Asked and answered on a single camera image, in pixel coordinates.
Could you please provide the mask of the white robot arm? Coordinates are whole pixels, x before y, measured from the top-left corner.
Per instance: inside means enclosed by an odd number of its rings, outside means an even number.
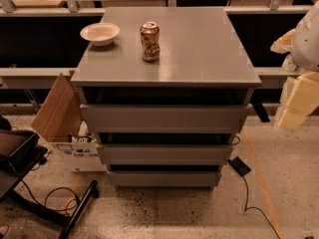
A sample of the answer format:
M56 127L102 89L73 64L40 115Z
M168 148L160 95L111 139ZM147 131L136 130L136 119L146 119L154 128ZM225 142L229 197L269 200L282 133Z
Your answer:
M279 128L293 131L319 107L319 1L270 50L278 54L289 52L291 63L306 71L285 83L276 115Z

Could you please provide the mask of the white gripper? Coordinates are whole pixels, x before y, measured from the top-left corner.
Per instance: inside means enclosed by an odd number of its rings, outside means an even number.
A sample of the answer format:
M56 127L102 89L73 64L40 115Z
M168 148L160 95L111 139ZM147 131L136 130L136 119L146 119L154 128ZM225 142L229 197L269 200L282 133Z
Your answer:
M289 78L284 84L275 126L295 130L318 108L319 73L311 72L296 79Z

